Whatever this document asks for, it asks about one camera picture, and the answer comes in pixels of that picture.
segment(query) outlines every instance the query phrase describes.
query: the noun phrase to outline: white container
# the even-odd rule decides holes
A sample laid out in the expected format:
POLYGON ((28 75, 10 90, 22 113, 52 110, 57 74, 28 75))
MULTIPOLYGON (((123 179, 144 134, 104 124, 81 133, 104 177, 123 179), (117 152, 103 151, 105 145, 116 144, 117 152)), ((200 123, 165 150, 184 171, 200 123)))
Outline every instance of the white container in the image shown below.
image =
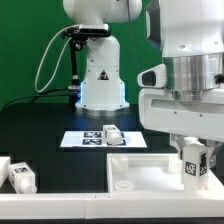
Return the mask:
POLYGON ((115 125, 104 125, 103 136, 111 145, 121 144, 121 132, 115 125))
POLYGON ((17 194, 37 192, 35 174, 26 163, 9 165, 9 181, 17 194))

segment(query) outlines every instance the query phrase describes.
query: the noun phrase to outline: white block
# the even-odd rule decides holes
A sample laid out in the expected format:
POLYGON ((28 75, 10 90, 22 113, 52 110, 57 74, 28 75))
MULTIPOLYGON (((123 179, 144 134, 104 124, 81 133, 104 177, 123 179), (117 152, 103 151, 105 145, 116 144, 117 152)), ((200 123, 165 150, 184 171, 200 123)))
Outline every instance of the white block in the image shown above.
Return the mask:
POLYGON ((37 192, 34 172, 26 163, 9 165, 9 181, 17 194, 34 194, 37 192))
POLYGON ((8 165, 10 164, 10 157, 0 157, 0 188, 9 175, 8 165))

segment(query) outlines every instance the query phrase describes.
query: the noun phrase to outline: white platform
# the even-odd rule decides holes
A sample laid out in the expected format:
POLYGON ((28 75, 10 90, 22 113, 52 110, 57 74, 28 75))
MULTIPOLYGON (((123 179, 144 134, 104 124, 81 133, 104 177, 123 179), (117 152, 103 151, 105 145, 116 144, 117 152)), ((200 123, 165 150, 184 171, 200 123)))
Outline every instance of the white platform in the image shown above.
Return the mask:
POLYGON ((184 191, 178 174, 167 169, 170 154, 127 154, 126 174, 113 173, 114 155, 108 155, 109 193, 2 194, 0 219, 224 217, 224 189, 212 173, 208 190, 184 191), (115 191, 123 179, 135 190, 115 191))

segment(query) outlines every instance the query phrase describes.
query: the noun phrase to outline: warning label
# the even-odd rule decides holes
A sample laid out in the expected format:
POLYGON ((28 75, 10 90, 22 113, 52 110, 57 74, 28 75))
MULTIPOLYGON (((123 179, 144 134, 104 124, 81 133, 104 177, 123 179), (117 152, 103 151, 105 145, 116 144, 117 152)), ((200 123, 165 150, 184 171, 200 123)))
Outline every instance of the warning label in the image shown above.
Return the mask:
POLYGON ((109 80, 108 75, 105 70, 103 70, 98 78, 98 80, 109 80))

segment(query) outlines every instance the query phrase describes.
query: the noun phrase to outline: black cable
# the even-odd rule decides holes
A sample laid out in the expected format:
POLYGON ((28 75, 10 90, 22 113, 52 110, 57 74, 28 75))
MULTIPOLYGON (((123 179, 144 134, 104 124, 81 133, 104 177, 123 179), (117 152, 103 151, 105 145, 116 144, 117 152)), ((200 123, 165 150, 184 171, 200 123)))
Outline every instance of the black cable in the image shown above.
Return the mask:
POLYGON ((39 95, 37 95, 36 97, 34 97, 30 103, 34 103, 36 100, 38 100, 40 98, 40 96, 43 96, 43 95, 46 95, 46 94, 49 94, 49 93, 54 93, 54 92, 59 92, 59 91, 65 91, 65 90, 68 90, 68 88, 57 88, 57 89, 50 89, 50 90, 47 90, 45 92, 42 92, 40 93, 39 95))
POLYGON ((47 96, 39 96, 39 95, 33 95, 33 96, 22 96, 22 97, 18 97, 18 98, 15 98, 11 101, 9 101, 8 103, 6 103, 3 107, 2 107, 2 111, 5 110, 11 103, 15 102, 15 101, 18 101, 18 100, 23 100, 23 99, 29 99, 29 98, 35 98, 35 97, 38 97, 38 98, 47 98, 47 97, 61 97, 61 96, 73 96, 72 94, 60 94, 60 95, 47 95, 47 96))
POLYGON ((136 70, 137 70, 137 73, 139 74, 140 73, 140 66, 139 66, 139 62, 138 62, 138 58, 137 58, 137 54, 136 54, 136 49, 135 49, 135 44, 134 44, 134 37, 133 37, 133 30, 132 30, 132 23, 131 23, 130 2, 129 2, 129 0, 127 0, 127 8, 128 8, 128 19, 129 19, 129 27, 130 27, 132 52, 133 52, 134 59, 135 59, 136 70))

